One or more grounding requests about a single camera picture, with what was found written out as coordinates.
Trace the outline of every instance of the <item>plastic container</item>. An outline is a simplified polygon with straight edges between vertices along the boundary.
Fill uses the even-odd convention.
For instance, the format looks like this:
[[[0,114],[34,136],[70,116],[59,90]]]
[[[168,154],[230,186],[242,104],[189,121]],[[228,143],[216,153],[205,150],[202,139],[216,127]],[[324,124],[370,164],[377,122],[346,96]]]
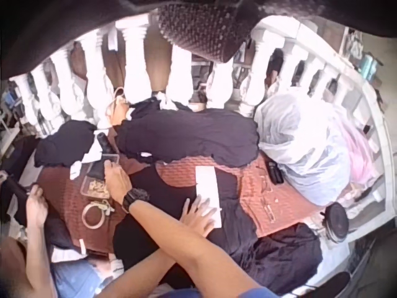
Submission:
[[[110,160],[118,164],[118,162],[120,161],[120,157],[118,154],[102,154],[102,158],[100,159],[100,161],[105,162],[105,160]],[[89,165],[87,173],[90,172],[93,164],[97,162],[98,161],[95,161]],[[88,176],[84,177],[80,193],[84,196],[92,197],[95,199],[110,199],[110,194],[106,190],[105,182]]]

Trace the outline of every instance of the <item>lid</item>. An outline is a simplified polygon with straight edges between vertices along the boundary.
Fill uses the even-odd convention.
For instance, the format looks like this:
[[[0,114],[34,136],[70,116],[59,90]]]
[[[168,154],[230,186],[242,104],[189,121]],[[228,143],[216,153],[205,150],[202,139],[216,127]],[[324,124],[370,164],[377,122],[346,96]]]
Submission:
[[[349,219],[340,203],[333,203],[325,209],[324,226],[327,236],[335,243],[343,242],[349,231]]]

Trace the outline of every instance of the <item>hand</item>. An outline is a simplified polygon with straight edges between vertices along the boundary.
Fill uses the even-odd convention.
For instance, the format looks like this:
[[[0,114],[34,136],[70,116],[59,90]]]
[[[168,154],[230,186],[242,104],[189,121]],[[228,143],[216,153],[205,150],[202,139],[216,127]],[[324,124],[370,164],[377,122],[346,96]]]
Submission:
[[[105,160],[105,183],[113,200],[123,205],[124,196],[132,189],[132,184],[122,167],[110,160]]]
[[[190,210],[189,204],[190,199],[187,199],[182,210],[180,221],[186,226],[192,228],[201,236],[207,237],[214,228],[214,221],[211,219],[211,217],[215,214],[216,208],[212,208],[207,214],[205,214],[205,212],[209,209],[208,206],[210,205],[210,200],[207,199],[201,204],[200,197],[196,198]]]
[[[48,204],[43,197],[43,189],[33,185],[26,202],[28,227],[43,228],[48,214]]]

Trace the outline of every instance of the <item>white plastic bag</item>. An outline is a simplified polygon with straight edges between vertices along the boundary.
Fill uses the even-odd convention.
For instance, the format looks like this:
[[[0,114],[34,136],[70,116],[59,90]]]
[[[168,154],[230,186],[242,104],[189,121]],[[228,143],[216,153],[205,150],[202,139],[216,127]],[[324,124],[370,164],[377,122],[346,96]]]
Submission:
[[[316,205],[334,202],[350,178],[349,154],[332,115],[329,104],[294,90],[270,97],[254,117],[259,148]]]

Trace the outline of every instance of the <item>white card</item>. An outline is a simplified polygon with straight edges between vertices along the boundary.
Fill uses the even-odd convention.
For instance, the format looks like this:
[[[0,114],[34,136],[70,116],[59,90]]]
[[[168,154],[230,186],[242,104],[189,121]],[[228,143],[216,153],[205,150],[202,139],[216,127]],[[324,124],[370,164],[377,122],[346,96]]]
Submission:
[[[202,202],[209,199],[210,207],[217,209],[212,219],[215,221],[215,228],[222,228],[218,183],[213,166],[196,166],[196,193]]]

